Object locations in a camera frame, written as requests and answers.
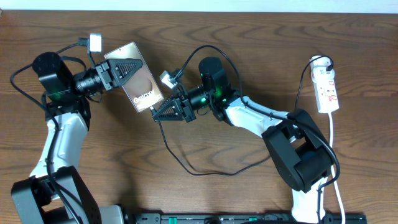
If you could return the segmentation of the Galaxy smartphone with bronze screen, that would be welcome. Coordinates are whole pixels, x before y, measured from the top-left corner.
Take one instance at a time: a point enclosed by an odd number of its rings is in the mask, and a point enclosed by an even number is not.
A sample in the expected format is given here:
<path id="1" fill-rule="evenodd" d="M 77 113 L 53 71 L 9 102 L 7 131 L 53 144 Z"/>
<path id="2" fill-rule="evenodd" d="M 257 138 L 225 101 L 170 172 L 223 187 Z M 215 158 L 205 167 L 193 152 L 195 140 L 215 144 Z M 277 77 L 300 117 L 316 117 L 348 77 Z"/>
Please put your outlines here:
<path id="1" fill-rule="evenodd" d="M 128 43 L 118 49 L 108 52 L 104 57 L 108 60 L 140 60 L 140 62 L 136 62 L 136 64 L 138 64 L 138 66 L 141 64 L 141 67 L 138 69 L 134 68 L 136 71 L 133 72 L 124 84 L 122 84 L 122 88 L 138 113 L 154 106 L 164 99 L 154 76 L 150 72 L 135 42 Z"/>

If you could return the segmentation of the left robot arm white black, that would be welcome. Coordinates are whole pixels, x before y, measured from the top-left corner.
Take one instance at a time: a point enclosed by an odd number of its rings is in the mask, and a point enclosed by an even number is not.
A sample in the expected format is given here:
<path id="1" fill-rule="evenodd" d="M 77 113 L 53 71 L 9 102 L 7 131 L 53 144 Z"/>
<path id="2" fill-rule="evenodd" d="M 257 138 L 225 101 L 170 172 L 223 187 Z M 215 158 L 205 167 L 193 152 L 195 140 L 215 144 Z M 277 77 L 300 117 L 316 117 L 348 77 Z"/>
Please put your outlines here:
<path id="1" fill-rule="evenodd" d="M 143 66 L 141 59 L 110 59 L 74 75 L 67 56 L 42 53 L 29 65 L 45 88 L 40 101 L 48 135 L 28 179 L 13 184 L 11 196 L 22 223 L 131 223 L 120 205 L 100 207 L 78 173 L 90 128 L 94 93 L 121 87 Z"/>

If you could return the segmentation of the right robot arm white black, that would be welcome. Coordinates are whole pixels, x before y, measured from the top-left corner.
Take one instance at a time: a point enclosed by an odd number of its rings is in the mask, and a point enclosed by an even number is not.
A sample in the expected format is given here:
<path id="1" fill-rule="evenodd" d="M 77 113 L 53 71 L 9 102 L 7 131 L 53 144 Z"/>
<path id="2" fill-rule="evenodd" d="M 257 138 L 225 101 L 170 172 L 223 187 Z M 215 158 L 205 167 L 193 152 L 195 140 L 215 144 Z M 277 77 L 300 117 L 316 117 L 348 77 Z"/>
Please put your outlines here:
<path id="1" fill-rule="evenodd" d="M 232 88 L 218 57 L 206 57 L 199 63 L 202 84 L 186 90 L 180 81 L 183 70 L 164 71 L 160 80 L 173 95 L 157 110 L 154 121 L 193 121 L 194 112 L 209 108 L 218 121 L 244 128 L 261 137 L 279 175 L 292 189 L 294 220 L 323 223 L 323 188 L 332 184 L 339 173 L 336 154 L 314 120 L 304 110 L 293 113 L 259 105 Z"/>

